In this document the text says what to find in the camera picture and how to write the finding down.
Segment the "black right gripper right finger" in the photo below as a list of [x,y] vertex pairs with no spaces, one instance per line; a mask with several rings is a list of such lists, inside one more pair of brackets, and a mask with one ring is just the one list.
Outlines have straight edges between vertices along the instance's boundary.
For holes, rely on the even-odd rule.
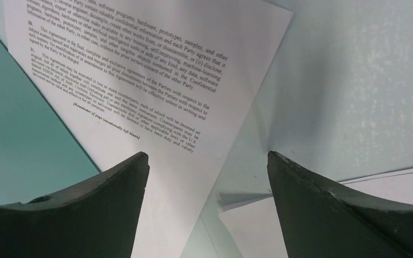
[[289,257],[413,257],[413,205],[354,190],[268,153]]

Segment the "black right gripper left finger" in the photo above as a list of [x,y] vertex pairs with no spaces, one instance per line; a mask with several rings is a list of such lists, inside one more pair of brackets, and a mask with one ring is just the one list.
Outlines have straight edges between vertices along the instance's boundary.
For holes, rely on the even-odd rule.
[[148,175],[139,152],[65,189],[0,205],[0,257],[130,257]]

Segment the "teal plastic folder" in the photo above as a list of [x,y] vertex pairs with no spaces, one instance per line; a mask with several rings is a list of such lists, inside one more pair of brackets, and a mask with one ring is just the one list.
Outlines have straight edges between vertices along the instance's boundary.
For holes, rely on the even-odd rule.
[[27,203],[97,173],[0,41],[0,205]]

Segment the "printed white paper sheet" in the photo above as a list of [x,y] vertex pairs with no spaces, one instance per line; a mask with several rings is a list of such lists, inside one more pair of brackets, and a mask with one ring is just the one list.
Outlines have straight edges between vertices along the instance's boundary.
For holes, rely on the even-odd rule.
[[268,1],[0,1],[0,42],[100,169],[144,152],[132,257],[180,257],[293,18]]

